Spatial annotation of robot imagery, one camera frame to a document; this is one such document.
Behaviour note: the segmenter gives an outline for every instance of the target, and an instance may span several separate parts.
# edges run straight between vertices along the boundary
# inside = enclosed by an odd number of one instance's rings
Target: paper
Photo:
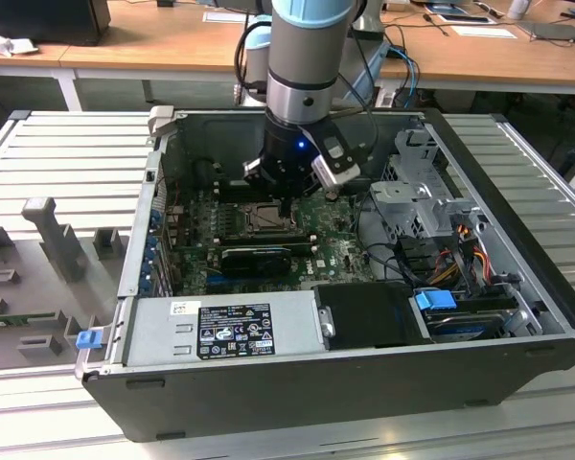
[[[463,36],[486,36],[487,38],[517,38],[507,29],[498,29],[496,27],[469,27],[469,26],[451,26],[459,35]]]
[[[21,55],[38,51],[28,38],[11,40],[0,35],[0,55],[10,58],[12,55]]]
[[[231,23],[244,23],[246,15],[234,12],[214,12],[207,11],[202,15],[204,22],[231,22]]]

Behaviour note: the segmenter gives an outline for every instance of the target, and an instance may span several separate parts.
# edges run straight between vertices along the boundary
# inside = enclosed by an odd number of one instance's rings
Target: red wire
[[[439,265],[441,263],[441,259],[443,258],[443,256],[447,256],[447,254],[451,254],[451,251],[449,249],[446,249],[445,251],[441,252],[441,254],[439,254],[439,257],[437,257],[436,262],[434,263],[434,273],[432,276],[436,275],[437,272],[439,271],[439,269],[441,268]]]

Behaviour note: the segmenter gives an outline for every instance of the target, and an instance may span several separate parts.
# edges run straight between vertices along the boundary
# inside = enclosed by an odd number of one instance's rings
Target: blue drive latch
[[[456,309],[456,301],[448,290],[424,290],[415,296],[415,301],[423,310]]]
[[[102,331],[81,331],[77,336],[78,350],[99,349],[103,347]]]

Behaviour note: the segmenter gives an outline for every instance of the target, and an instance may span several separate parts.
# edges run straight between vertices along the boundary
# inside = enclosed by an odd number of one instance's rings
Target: power supply label
[[[200,359],[274,355],[270,305],[200,308],[196,353]]]

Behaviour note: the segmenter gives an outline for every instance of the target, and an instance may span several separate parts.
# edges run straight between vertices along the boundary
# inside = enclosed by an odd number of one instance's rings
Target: yellow wire
[[[432,285],[437,284],[443,280],[445,280],[446,278],[448,278],[449,276],[451,276],[453,273],[455,273],[455,271],[458,269],[458,265],[457,264],[453,264],[450,268],[448,268],[447,270],[445,270],[443,273],[441,273],[439,276],[437,276],[436,278],[434,278],[430,283]]]

